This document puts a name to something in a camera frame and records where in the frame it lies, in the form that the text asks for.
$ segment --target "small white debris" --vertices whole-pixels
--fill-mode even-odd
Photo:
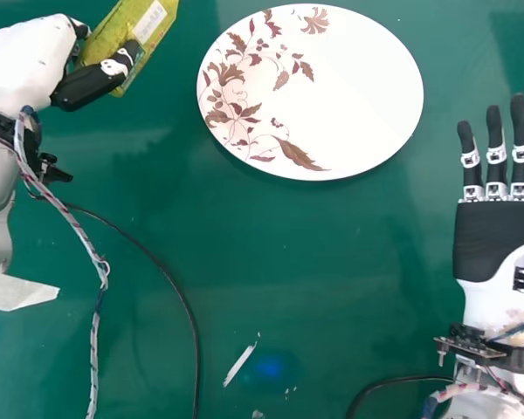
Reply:
[[[258,342],[255,342],[253,346],[246,348],[243,354],[238,358],[237,362],[235,362],[235,365],[231,367],[229,373],[227,374],[227,377],[225,377],[224,388],[229,385],[233,378],[235,378],[235,375],[237,375],[238,370],[241,369],[241,367],[245,364],[246,360],[249,359],[249,357],[252,355],[252,352],[254,351],[254,348],[257,345]]]

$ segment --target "black cable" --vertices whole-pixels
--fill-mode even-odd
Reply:
[[[398,378],[387,378],[385,380],[380,380],[369,384],[363,390],[361,390],[349,405],[348,412],[346,413],[345,419],[352,419],[355,417],[355,413],[361,407],[363,400],[367,398],[371,393],[379,388],[386,387],[392,384],[401,384],[403,382],[421,382],[421,381],[446,381],[453,383],[454,379],[451,377],[444,377],[441,375],[409,375],[407,377],[398,377]]]
[[[29,193],[29,195],[31,198],[37,201],[46,201],[46,198],[44,196],[36,196],[36,195],[33,195],[31,192]],[[84,207],[81,207],[75,203],[65,203],[65,202],[62,202],[62,203],[71,210],[77,210],[83,214],[86,214],[87,216],[90,216],[91,218],[95,218],[96,220],[101,221],[102,223],[110,227],[111,229],[115,230],[121,236],[126,238],[130,243],[132,243],[134,246],[140,249],[159,268],[163,276],[169,281],[169,283],[175,290],[176,295],[178,295],[178,298],[181,300],[184,311],[186,312],[186,315],[189,318],[190,331],[192,332],[192,336],[194,339],[196,372],[195,372],[195,382],[194,382],[194,401],[192,404],[192,408],[193,408],[192,418],[197,419],[198,418],[198,407],[200,404],[200,382],[202,378],[202,360],[201,360],[201,355],[200,355],[200,336],[198,333],[198,325],[196,323],[196,317],[194,316],[194,312],[192,311],[192,308],[190,307],[190,303],[184,296],[184,292],[181,289],[180,285],[170,276],[169,271],[167,267],[164,265],[164,263],[156,255],[154,255],[145,245],[140,243],[140,241],[137,238],[133,237],[131,234],[127,233],[126,231],[116,226],[116,224],[111,223],[106,218],[103,218],[99,214],[89,209],[85,209]]]

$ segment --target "printed label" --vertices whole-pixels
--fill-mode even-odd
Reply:
[[[161,3],[155,0],[133,30],[134,35],[142,45],[149,41],[165,17],[167,17],[167,11]]]

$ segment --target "paper scrap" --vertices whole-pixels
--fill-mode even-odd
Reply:
[[[0,311],[14,310],[53,301],[60,289],[0,273]]]
[[[231,367],[231,369],[229,370],[229,373],[227,374],[227,377],[225,378],[224,388],[229,385],[229,383],[231,382],[233,378],[235,378],[235,375],[237,375],[238,370],[243,367],[246,360],[249,359],[252,352],[254,351],[254,348],[257,345],[258,345],[258,342],[255,342],[253,346],[246,348],[243,354],[238,358],[237,362],[235,362],[235,365]]]

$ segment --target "white robotic hand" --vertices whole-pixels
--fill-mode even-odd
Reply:
[[[89,26],[66,15],[41,17],[0,30],[0,113],[14,118],[22,106],[36,111],[51,96]]]
[[[486,185],[479,150],[467,121],[458,124],[464,198],[458,204],[453,274],[465,293],[463,324],[437,338],[438,352],[456,354],[458,381],[500,386],[524,407],[524,96],[511,101],[513,173],[507,186],[507,150],[500,110],[490,106]],[[456,396],[446,419],[524,417],[508,400],[481,393]]]
[[[41,17],[0,30],[0,113],[15,117],[23,106],[74,111],[120,86],[139,45],[127,41],[112,56],[68,74],[78,41],[89,26],[66,15]]]

